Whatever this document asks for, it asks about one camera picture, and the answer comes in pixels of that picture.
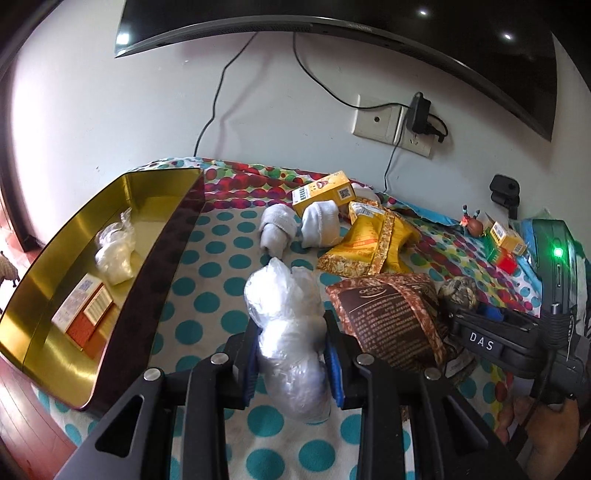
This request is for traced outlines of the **person right hand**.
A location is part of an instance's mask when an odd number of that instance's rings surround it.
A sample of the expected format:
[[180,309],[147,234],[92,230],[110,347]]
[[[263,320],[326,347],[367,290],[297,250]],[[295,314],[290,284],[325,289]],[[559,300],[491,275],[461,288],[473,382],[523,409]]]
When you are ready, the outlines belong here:
[[580,439],[575,398],[567,398],[560,411],[539,405],[526,431],[532,451],[524,469],[530,479],[590,478],[590,430]]

